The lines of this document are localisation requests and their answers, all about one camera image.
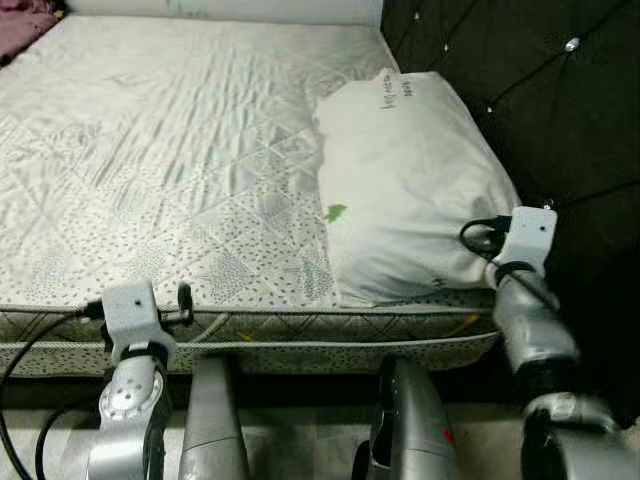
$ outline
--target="dark upholstered headboard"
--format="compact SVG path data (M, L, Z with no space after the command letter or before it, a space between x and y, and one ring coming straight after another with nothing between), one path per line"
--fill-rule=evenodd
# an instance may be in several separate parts
M525 204L554 201L548 280L586 344L615 319L583 315L640 297L639 11L640 0L387 0L383 12L401 70L440 72ZM619 335L637 312L615 320Z

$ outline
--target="headboard button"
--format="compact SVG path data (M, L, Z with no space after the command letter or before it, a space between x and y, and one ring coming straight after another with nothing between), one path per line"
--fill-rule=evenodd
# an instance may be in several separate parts
M578 49L580 46L580 39L578 37L573 37L567 43L564 44L565 52L573 52Z

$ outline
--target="bedding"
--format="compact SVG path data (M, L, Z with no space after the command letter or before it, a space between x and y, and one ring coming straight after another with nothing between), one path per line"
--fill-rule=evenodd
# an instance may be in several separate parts
M371 307L444 288L488 288L458 240L511 215L518 195L464 103L436 72L350 82L317 110L329 263L340 304Z
M390 349L433 368L477 359L496 339L486 292L337 306L312 113L383 67L393 59L369 27L60 22L0 71L0 364L107 285L140 279L163 311L179 281L192 286L179 370L206 348L246 347L250 371L374 371ZM20 374L102 373L99 326L50 340Z
M55 25L53 10L47 0L0 0L0 66Z

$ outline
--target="white mattress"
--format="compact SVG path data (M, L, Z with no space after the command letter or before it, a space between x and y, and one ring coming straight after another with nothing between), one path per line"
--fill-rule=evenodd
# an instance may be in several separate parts
M22 341L106 286L147 278L169 307L178 282L192 285L199 314L177 332L182 342L467 334L468 315L487 311L484 294L375 312L334 303L312 113L389 66L369 27L62 21L0 70L0 340ZM86 327L61 332L99 339Z

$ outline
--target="pillow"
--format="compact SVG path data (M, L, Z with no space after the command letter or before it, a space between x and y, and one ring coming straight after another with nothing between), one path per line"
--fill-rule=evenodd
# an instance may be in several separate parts
M458 241L518 195L453 88L435 72L383 70L316 110L320 199L340 303L376 306L443 288L487 287Z

